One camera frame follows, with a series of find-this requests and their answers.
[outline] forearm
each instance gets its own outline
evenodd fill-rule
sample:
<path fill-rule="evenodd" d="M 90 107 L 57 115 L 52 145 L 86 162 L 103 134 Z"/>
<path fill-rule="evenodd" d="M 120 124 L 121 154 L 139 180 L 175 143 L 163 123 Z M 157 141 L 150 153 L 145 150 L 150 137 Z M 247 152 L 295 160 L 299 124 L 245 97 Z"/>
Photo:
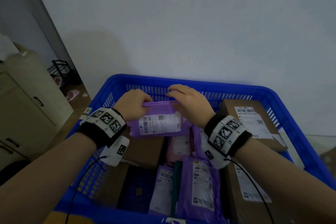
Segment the forearm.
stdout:
<path fill-rule="evenodd" d="M 42 223 L 95 150 L 76 133 L 17 173 L 0 187 L 2 222 Z"/>
<path fill-rule="evenodd" d="M 295 219 L 335 223 L 336 191 L 255 139 L 234 156 L 272 201 Z"/>

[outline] black cabinet handle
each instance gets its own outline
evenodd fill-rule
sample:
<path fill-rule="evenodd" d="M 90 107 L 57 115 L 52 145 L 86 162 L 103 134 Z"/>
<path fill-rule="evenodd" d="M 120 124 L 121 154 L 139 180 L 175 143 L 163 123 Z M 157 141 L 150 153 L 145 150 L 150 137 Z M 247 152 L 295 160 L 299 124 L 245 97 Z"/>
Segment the black cabinet handle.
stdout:
<path fill-rule="evenodd" d="M 44 104 L 41 102 L 41 100 L 39 100 L 39 98 L 38 97 L 34 97 L 37 101 L 39 101 L 40 102 L 40 105 L 41 106 L 44 106 Z"/>
<path fill-rule="evenodd" d="M 19 147 L 20 147 L 19 144 L 17 144 L 16 142 L 14 142 L 14 141 L 13 141 L 12 139 L 10 139 L 10 138 L 6 138 L 6 141 L 9 141 L 10 143 L 14 144 L 14 145 L 16 146 L 16 148 L 19 148 Z"/>
<path fill-rule="evenodd" d="M 8 150 L 6 147 L 0 145 L 1 149 L 4 149 L 5 151 L 8 151 L 9 154 L 13 154 L 13 152 L 11 150 Z"/>

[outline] hand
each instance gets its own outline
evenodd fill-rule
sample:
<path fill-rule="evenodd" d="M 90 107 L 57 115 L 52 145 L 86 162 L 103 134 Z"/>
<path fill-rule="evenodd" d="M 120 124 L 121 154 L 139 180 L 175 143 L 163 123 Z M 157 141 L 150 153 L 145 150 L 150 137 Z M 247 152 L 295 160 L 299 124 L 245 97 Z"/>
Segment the hand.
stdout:
<path fill-rule="evenodd" d="M 174 107 L 196 126 L 205 128 L 216 114 L 206 97 L 197 90 L 181 84 L 172 85 L 168 89 L 172 91 L 166 96 L 173 97 L 179 102 L 175 103 Z"/>
<path fill-rule="evenodd" d="M 122 95 L 113 108 L 121 113 L 124 121 L 138 120 L 149 112 L 149 107 L 142 107 L 144 102 L 153 100 L 142 90 L 130 90 Z"/>

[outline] person's left hand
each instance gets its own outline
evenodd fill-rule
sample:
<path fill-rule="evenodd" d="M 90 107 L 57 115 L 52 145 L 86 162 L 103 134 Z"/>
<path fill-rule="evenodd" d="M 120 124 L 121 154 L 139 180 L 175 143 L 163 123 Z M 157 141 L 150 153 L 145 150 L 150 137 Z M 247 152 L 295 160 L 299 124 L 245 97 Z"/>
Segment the person's left hand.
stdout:
<path fill-rule="evenodd" d="M 113 108 L 121 113 L 124 121 L 138 120 L 149 112 L 149 107 L 142 106 L 144 102 L 153 102 L 153 100 L 140 89 L 130 90 L 122 95 Z"/>

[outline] black cable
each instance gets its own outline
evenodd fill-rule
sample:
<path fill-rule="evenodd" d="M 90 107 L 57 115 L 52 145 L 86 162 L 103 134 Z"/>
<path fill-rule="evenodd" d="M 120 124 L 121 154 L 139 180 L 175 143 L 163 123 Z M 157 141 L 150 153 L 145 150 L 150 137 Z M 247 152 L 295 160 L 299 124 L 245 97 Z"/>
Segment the black cable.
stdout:
<path fill-rule="evenodd" d="M 106 158 L 107 156 L 102 156 L 102 157 L 99 157 L 98 159 L 96 159 L 94 162 L 91 163 L 91 165 L 89 165 L 89 167 L 85 170 L 85 172 L 82 174 L 82 177 L 81 179 L 79 179 L 78 181 L 78 184 L 77 184 L 77 187 L 76 187 L 76 190 L 72 196 L 72 199 L 70 201 L 70 204 L 69 204 L 69 210 L 68 210 L 68 214 L 66 216 L 66 219 L 65 219 L 65 224 L 68 224 L 68 220 L 69 220 L 69 215 L 70 215 L 70 212 L 71 212 L 71 206 L 72 206 L 72 203 L 75 199 L 75 196 L 76 196 L 76 193 L 77 193 L 77 190 L 78 190 L 78 187 L 79 187 L 79 184 L 81 183 L 84 175 L 87 173 L 87 171 L 90 169 L 90 167 L 92 167 L 98 160 L 102 159 L 102 158 Z"/>
<path fill-rule="evenodd" d="M 253 182 L 253 180 L 251 179 L 251 177 L 248 175 L 248 173 L 244 170 L 244 168 L 242 168 L 238 163 L 234 162 L 233 160 L 228 159 L 228 158 L 225 158 L 224 160 L 228 160 L 228 161 L 234 163 L 235 165 L 237 165 L 246 174 L 246 176 L 250 179 L 250 181 L 252 182 L 252 184 L 254 185 L 255 189 L 259 193 L 259 195 L 260 195 L 260 197 L 261 197 L 261 199 L 262 199 L 262 201 L 263 201 L 263 203 L 264 203 L 264 205 L 265 205 L 265 207 L 267 209 L 267 212 L 269 214 L 269 217 L 271 218 L 272 224 L 274 224 L 274 220 L 273 220 L 272 214 L 271 214 L 270 210 L 268 209 L 268 206 L 267 206 L 267 204 L 266 204 L 263 196 L 261 195 L 260 191 L 258 190 L 257 186 L 255 185 L 255 183 Z"/>

